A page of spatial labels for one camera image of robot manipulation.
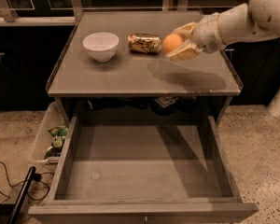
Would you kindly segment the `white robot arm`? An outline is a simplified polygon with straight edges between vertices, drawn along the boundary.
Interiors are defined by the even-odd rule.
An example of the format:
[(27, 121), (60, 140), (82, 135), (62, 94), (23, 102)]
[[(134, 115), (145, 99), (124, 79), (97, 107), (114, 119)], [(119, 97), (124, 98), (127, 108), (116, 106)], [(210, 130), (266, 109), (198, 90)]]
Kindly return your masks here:
[(173, 62), (213, 53), (237, 42), (280, 38), (280, 0), (249, 0), (221, 13), (205, 15), (174, 30), (184, 42), (166, 54)]

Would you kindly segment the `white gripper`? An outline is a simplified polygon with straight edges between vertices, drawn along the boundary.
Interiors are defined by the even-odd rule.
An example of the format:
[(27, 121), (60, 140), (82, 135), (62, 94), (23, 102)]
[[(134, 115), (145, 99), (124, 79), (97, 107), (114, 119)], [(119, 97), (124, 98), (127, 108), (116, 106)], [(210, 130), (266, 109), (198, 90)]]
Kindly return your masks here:
[(204, 16), (198, 23), (193, 21), (174, 29), (173, 34), (180, 35), (186, 41), (166, 57), (172, 62), (181, 62), (194, 59), (203, 51), (213, 53), (223, 50), (226, 45), (218, 30), (218, 18), (219, 14), (213, 13)]

